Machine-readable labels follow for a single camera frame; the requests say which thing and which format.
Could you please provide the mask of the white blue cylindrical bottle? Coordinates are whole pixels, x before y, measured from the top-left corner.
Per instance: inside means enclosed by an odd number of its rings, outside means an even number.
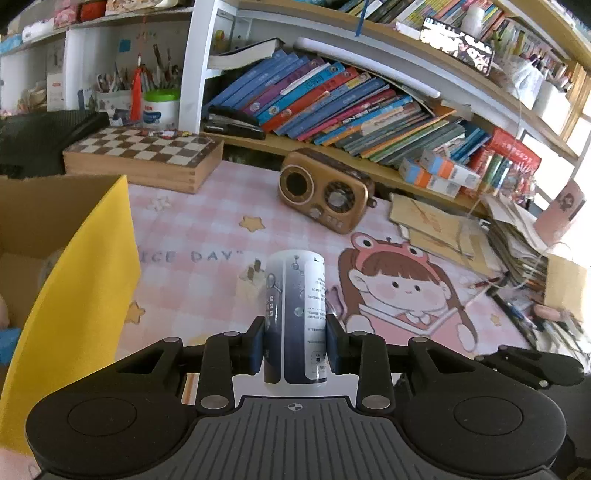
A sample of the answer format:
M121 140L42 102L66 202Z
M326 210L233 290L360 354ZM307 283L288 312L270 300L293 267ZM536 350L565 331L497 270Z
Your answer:
M325 259L313 251L284 250L266 261L264 382L327 381Z

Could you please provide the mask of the blue plastic bag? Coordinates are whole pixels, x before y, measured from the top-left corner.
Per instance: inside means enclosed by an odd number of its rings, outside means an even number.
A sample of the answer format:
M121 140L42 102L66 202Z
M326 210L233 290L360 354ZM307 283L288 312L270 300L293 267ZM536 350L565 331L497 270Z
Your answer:
M7 328L0 331L0 364L1 365L9 365L14 352L16 350L16 346L18 344L22 329L15 327L15 328Z

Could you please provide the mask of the pink plush pig toy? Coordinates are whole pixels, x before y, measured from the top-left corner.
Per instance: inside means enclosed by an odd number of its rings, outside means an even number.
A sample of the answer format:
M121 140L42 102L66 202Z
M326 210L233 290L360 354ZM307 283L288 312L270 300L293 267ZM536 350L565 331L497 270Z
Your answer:
M4 298L0 295L0 329L5 330L10 326L8 307Z

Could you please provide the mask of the white power plug adapter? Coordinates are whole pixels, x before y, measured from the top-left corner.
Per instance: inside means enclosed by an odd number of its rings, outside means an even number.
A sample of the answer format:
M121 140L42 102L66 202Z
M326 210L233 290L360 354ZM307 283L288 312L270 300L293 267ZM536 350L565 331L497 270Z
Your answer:
M266 272L263 270L262 262L256 259L238 275L235 293L243 301L259 304L264 291L266 291Z

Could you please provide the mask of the pink checkered table mat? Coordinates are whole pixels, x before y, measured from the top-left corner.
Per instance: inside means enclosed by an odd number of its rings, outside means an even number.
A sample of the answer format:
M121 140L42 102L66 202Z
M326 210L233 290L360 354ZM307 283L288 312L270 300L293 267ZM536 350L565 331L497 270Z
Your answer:
M118 352L176 336L197 344L266 312L270 259L311 274L349 330L391 344L427 336L463 354L525 341L481 275L408 244L379 201L332 232L280 201L276 173L223 163L194 194L129 189L141 276Z

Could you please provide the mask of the brown retro radio speaker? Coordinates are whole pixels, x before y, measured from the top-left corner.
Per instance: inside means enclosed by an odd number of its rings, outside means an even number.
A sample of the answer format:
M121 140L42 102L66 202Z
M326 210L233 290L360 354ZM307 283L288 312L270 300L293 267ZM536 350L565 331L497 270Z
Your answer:
M290 208L342 235L351 233L376 206L369 175L311 148L284 157L279 194Z

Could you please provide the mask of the pile of papers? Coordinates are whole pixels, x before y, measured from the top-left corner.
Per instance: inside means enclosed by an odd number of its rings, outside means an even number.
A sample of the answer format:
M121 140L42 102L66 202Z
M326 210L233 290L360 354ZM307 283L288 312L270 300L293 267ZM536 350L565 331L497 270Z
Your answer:
M551 234L542 238L538 218L499 195L483 195L489 214L489 243L511 274L512 281L542 294L542 303L567 315L590 351L590 244L568 243Z

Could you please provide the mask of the yellow cardboard box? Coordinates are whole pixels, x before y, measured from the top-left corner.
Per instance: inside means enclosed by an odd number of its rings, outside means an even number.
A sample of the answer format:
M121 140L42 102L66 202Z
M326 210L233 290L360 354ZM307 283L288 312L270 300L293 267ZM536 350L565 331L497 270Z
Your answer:
M29 454L34 405L113 360L139 276L125 177L1 180L3 448Z

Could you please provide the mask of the wooden chessboard box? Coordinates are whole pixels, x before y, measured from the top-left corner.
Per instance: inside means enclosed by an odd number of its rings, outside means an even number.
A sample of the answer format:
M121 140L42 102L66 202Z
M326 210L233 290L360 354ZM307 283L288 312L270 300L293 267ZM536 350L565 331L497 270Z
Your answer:
M131 184L197 193L222 160L223 142L200 134L102 129L63 151L68 174L124 175Z

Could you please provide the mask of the white green lidded jar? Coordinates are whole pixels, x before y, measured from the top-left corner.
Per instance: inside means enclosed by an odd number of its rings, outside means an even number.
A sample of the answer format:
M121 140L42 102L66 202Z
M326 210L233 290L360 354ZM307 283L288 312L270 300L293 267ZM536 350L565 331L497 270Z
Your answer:
M142 99L142 122L150 130L176 130L179 118L179 89L147 91Z

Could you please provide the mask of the row of leaning books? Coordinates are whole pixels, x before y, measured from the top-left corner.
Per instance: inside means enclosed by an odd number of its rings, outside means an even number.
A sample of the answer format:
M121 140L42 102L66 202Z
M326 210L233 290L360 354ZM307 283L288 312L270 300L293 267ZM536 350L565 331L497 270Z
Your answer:
M204 100L208 133L287 137L392 168L426 150L468 164L491 138L451 108L356 64L283 48L209 63L226 73Z

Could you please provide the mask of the wooden bookshelf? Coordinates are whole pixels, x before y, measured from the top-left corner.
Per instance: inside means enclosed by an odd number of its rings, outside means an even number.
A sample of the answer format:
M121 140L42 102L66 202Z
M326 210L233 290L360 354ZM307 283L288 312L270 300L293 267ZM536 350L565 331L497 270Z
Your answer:
M517 135L529 134L562 163L543 158L538 192L546 200L560 189L559 175L573 178L588 153L576 154L533 111L489 78L431 46L384 25L367 22L356 33L358 20L346 13L296 1L196 1L192 6L185 52L185 80L197 81L190 105L181 111L185 125L197 126L204 96L205 72L218 12L233 22L238 46L278 38L287 47L318 51L334 47L334 56L375 73L419 96L433 110L471 113L484 126L496 125Z

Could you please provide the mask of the white pen holder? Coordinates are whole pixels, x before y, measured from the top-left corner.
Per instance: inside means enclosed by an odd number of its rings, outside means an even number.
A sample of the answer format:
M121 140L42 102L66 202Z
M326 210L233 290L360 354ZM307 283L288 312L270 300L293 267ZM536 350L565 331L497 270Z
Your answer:
M121 124L128 123L131 111L131 91L97 92L96 107L98 111L106 112L110 121Z

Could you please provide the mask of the black Yamaha keyboard piano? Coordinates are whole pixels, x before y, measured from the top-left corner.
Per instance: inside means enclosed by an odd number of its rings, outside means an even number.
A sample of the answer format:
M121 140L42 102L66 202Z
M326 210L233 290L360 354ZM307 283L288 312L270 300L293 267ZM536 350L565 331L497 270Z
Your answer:
M6 117L1 120L1 175L11 179L62 175L63 150L109 125L105 112L88 110Z

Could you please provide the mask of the white cubby shelf unit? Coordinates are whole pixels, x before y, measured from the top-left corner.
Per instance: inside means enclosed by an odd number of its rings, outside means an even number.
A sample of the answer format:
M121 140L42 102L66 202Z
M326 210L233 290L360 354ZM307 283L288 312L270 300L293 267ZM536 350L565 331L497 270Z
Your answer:
M179 128L200 129L208 57L218 3L160 12L124 13L74 24L1 56L1 108L14 112L25 91L47 79L52 61L61 74L63 106L78 107L77 93L100 74L132 73L141 60L180 70Z

